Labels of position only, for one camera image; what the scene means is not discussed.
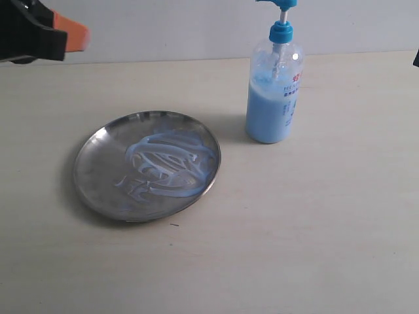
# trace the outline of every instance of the plastic bottle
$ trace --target plastic bottle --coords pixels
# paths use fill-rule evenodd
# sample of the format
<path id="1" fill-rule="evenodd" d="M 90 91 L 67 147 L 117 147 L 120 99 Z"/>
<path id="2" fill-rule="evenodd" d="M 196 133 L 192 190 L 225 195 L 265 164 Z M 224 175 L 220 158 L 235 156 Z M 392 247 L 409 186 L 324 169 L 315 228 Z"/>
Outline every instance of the plastic bottle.
<path id="1" fill-rule="evenodd" d="M 287 11 L 297 0 L 271 1 L 281 8 L 281 18 L 251 57 L 246 132 L 256 141 L 277 143 L 285 139 L 293 121 L 304 54 L 292 42 L 293 28 Z"/>

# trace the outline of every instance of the black object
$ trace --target black object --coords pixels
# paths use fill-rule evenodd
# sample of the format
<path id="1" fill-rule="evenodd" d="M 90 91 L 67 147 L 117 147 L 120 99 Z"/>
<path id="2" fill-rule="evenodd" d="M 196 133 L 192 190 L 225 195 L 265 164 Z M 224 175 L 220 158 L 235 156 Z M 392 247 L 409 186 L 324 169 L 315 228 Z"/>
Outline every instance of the black object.
<path id="1" fill-rule="evenodd" d="M 418 51 L 418 54 L 416 55 L 416 58 L 413 61 L 413 65 L 419 67 L 419 51 Z"/>
<path id="2" fill-rule="evenodd" d="M 0 62 L 63 61 L 67 33 L 53 24 L 54 12 L 38 0 L 0 0 Z"/>

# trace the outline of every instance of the stainless steel plate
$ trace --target stainless steel plate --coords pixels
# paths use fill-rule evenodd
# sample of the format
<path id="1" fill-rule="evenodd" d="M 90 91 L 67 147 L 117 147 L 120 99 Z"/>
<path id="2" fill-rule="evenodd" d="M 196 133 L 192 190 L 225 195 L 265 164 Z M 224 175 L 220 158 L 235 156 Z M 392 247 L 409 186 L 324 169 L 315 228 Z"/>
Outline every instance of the stainless steel plate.
<path id="1" fill-rule="evenodd" d="M 193 204 L 210 189 L 220 162 L 217 140 L 199 121 L 147 111 L 119 118 L 91 136 L 73 176 L 93 210 L 145 222 Z"/>

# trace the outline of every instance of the white wall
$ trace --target white wall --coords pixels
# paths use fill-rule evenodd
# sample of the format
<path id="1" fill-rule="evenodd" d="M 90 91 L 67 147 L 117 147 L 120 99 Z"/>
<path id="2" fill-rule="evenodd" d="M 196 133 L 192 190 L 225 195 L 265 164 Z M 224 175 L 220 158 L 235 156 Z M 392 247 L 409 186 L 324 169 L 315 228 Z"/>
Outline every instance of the white wall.
<path id="1" fill-rule="evenodd" d="M 248 57 L 278 19 L 254 0 L 43 0 L 86 24 L 92 42 L 67 62 Z M 300 0 L 289 13 L 308 54 L 419 47 L 419 0 Z"/>

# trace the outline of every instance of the table surface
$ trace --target table surface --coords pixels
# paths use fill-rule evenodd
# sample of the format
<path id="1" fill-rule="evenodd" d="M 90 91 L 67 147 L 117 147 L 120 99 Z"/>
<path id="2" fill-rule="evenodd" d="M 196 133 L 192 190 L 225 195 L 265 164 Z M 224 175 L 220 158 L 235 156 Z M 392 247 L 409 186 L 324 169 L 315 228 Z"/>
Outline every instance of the table surface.
<path id="1" fill-rule="evenodd" d="M 244 133 L 248 60 L 0 68 L 0 312 L 417 313 L 414 52 L 310 56 L 291 137 Z M 223 154 L 196 204 L 148 224 L 83 207 L 83 141 L 150 109 Z"/>

